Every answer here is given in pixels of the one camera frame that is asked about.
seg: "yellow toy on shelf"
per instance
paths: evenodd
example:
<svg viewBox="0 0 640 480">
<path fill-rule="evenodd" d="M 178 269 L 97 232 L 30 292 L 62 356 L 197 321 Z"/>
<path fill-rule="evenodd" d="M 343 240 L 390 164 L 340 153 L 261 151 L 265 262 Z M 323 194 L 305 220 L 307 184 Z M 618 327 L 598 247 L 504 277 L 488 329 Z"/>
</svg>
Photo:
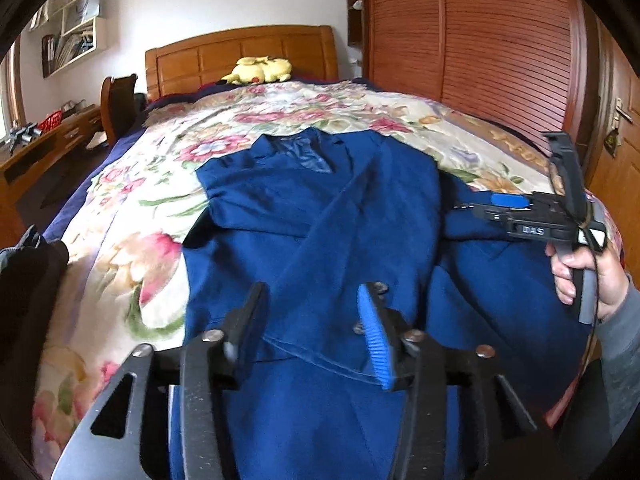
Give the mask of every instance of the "yellow toy on shelf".
<svg viewBox="0 0 640 480">
<path fill-rule="evenodd" d="M 291 63 L 288 59 L 264 57 L 241 57 L 231 74 L 225 75 L 219 83 L 236 85 L 273 83 L 291 78 Z"/>
</svg>

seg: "blue coat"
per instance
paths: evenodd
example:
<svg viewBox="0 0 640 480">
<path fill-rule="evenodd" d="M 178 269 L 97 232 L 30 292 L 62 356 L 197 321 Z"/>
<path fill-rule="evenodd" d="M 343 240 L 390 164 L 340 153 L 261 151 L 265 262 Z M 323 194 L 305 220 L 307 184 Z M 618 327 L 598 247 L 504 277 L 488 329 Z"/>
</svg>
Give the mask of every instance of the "blue coat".
<svg viewBox="0 0 640 480">
<path fill-rule="evenodd" d="M 261 136 L 197 175 L 209 206 L 184 241 L 186 340 L 242 305 L 253 282 L 271 291 L 258 362 L 225 394 L 242 480 L 386 479 L 404 393 L 380 388 L 353 331 L 367 281 L 388 284 L 388 306 L 441 344 L 494 346 L 537 409 L 575 377 L 587 330 L 556 297 L 543 246 L 453 210 L 488 197 L 431 157 L 372 130 L 308 128 Z M 456 478 L 455 388 L 449 400 L 446 470 Z"/>
</svg>

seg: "wooden chair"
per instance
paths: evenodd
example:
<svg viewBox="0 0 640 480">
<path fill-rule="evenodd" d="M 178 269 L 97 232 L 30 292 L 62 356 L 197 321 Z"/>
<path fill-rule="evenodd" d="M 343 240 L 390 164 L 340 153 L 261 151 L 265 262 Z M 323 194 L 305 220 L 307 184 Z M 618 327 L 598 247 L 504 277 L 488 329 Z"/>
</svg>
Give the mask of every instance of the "wooden chair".
<svg viewBox="0 0 640 480">
<path fill-rule="evenodd" d="M 136 74 L 131 74 L 127 77 L 108 77 L 102 83 L 100 116 L 110 147 L 113 147 L 136 121 L 138 112 L 133 95 L 137 79 Z"/>
</svg>

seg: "wooden wardrobe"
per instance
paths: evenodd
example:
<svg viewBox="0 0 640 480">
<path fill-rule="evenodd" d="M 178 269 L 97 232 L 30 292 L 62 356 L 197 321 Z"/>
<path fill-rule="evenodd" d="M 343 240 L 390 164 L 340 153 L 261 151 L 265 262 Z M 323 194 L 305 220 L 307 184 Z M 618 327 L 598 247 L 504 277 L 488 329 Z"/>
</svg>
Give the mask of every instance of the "wooden wardrobe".
<svg viewBox="0 0 640 480">
<path fill-rule="evenodd" d="M 364 0 L 364 75 L 497 121 L 542 148 L 567 131 L 584 157 L 598 33 L 581 0 Z"/>
</svg>

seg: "red plastic basket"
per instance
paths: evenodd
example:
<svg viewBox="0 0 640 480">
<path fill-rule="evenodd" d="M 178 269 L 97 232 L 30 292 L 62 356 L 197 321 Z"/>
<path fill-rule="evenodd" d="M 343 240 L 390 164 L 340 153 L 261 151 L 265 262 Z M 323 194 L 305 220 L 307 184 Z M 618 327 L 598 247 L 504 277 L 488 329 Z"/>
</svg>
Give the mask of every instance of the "red plastic basket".
<svg viewBox="0 0 640 480">
<path fill-rule="evenodd" d="M 56 110 L 55 112 L 49 114 L 44 121 L 38 124 L 38 129 L 42 131 L 42 133 L 48 132 L 49 130 L 53 130 L 56 126 L 60 126 L 62 122 L 62 110 Z"/>
</svg>

